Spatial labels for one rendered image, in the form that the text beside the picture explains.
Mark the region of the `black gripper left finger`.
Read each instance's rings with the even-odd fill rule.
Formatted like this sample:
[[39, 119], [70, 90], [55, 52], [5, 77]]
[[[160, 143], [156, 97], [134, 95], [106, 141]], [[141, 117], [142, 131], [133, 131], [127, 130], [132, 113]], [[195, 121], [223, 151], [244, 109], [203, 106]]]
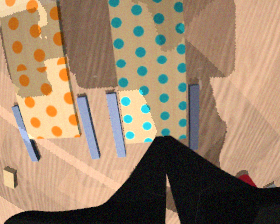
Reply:
[[92, 208], [26, 210], [7, 218], [4, 224], [165, 224], [167, 204], [167, 145], [157, 136], [125, 183]]

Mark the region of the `tan strip with orange polka dots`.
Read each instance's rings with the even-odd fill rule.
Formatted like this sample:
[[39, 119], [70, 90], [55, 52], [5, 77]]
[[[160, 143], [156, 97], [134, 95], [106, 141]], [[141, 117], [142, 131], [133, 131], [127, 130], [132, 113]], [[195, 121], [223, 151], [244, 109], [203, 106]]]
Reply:
[[60, 3], [0, 19], [8, 67], [28, 139], [80, 137]]

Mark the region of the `tan strip with teal polka dots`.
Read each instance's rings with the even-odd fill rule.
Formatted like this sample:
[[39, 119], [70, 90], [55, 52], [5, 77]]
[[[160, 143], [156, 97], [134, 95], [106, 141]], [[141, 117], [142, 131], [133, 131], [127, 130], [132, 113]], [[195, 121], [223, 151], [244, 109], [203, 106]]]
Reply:
[[125, 144], [187, 137], [183, 0], [108, 0]]

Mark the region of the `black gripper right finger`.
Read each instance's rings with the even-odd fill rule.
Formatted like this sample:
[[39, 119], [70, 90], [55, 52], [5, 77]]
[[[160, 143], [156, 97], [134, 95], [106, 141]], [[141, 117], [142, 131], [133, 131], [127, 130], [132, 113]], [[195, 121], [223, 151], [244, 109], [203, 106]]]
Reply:
[[280, 224], [280, 188], [257, 188], [164, 136], [167, 177], [180, 224]]

